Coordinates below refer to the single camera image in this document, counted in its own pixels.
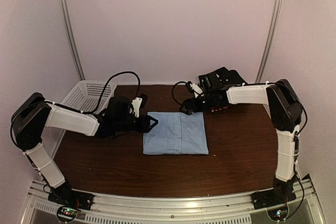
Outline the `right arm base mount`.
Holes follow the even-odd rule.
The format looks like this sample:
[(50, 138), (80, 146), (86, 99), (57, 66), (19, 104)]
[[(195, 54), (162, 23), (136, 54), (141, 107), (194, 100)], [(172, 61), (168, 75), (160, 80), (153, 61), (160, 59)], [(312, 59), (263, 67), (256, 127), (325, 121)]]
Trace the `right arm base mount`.
[(283, 199), (277, 198), (274, 189), (257, 191), (251, 194), (254, 209), (266, 208), (268, 217), (276, 222), (285, 221), (289, 216), (288, 203), (296, 198), (295, 193), (290, 193)]

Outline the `white plastic laundry basket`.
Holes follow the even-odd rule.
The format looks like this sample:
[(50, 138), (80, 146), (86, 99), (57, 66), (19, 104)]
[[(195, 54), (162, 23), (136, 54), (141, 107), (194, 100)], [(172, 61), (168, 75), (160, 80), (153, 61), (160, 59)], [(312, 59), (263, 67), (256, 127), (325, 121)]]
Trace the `white plastic laundry basket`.
[[(77, 110), (92, 111), (98, 104), (105, 83), (105, 81), (97, 80), (79, 81), (61, 101), (61, 104)], [(114, 96), (116, 87), (116, 83), (109, 82), (95, 111), (96, 114), (107, 108), (110, 98)]]

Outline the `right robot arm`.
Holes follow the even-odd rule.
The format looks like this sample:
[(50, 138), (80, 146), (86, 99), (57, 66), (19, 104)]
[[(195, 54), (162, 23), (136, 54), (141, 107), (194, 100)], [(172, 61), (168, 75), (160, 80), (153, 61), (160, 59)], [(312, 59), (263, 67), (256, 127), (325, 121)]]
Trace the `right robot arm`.
[(307, 112), (289, 81), (280, 79), (276, 82), (226, 83), (208, 87), (201, 81), (185, 85), (194, 95), (180, 103), (179, 111), (187, 115), (215, 112), (237, 104), (265, 106), (278, 140), (277, 168), (269, 199), (279, 204), (288, 198), (297, 177), (299, 135), (308, 122)]

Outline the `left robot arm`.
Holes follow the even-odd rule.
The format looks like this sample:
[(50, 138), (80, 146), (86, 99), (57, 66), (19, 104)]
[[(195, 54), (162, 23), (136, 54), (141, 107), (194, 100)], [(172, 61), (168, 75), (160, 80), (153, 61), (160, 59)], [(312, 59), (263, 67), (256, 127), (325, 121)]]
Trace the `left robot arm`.
[(100, 139), (116, 138), (131, 131), (148, 133), (158, 125), (158, 120), (141, 114), (147, 99), (145, 94), (133, 100), (111, 97), (107, 107), (97, 112), (51, 102), (35, 92), (12, 115), (10, 137), (41, 173), (51, 193), (64, 205), (71, 205), (76, 199), (75, 192), (42, 144), (44, 129), (62, 129)]

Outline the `light blue long sleeve shirt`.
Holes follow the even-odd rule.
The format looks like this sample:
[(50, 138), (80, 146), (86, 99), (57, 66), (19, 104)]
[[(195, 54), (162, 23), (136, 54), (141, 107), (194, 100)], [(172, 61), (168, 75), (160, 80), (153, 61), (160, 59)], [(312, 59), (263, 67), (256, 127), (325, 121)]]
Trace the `light blue long sleeve shirt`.
[(207, 155), (205, 122), (202, 112), (149, 112), (158, 120), (150, 132), (143, 134), (144, 155)]

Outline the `red plaid shirt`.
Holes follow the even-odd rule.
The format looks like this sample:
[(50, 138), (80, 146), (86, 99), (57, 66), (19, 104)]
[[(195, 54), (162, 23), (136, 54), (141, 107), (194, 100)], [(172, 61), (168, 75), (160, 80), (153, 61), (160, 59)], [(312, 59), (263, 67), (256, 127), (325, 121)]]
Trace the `red plaid shirt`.
[(228, 109), (230, 107), (230, 105), (217, 105), (217, 106), (212, 106), (210, 108), (210, 112), (212, 113), (216, 113), (225, 109)]

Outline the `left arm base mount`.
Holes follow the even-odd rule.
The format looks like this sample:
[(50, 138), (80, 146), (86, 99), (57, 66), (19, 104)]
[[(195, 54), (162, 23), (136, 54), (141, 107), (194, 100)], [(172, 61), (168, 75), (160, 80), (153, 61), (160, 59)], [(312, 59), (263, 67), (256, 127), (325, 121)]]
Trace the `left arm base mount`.
[(82, 210), (91, 209), (93, 194), (73, 191), (72, 196), (72, 199), (62, 200), (54, 193), (49, 193), (48, 195), (49, 201), (60, 205), (56, 210), (56, 217), (61, 222), (71, 222), (76, 219), (78, 213)]

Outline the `black shirt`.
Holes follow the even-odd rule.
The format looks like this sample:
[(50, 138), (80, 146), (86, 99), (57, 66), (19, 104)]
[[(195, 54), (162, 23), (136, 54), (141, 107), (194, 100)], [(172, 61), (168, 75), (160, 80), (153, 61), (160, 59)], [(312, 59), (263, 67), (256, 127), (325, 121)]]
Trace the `black shirt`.
[(198, 79), (201, 87), (205, 90), (247, 83), (236, 70), (228, 70), (225, 67), (221, 67), (208, 74), (200, 75)]

